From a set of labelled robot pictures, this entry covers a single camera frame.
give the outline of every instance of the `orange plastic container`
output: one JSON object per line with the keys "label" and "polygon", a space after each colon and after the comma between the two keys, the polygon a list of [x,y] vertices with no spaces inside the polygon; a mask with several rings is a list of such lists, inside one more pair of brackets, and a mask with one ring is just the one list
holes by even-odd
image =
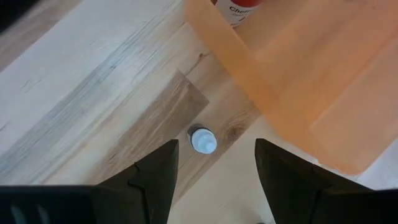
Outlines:
{"label": "orange plastic container", "polygon": [[346,174],[398,136],[398,1],[267,0],[232,29],[186,0],[202,41],[287,141]]}

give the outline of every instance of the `small white bottle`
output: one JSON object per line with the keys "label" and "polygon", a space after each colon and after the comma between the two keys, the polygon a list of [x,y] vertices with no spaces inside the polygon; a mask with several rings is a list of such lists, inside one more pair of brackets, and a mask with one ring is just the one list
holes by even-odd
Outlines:
{"label": "small white bottle", "polygon": [[211,0],[232,27],[238,26],[252,11],[260,5],[261,0]]}
{"label": "small white bottle", "polygon": [[215,135],[200,124],[195,124],[188,129],[188,139],[194,150],[202,154],[211,154],[217,148]]}

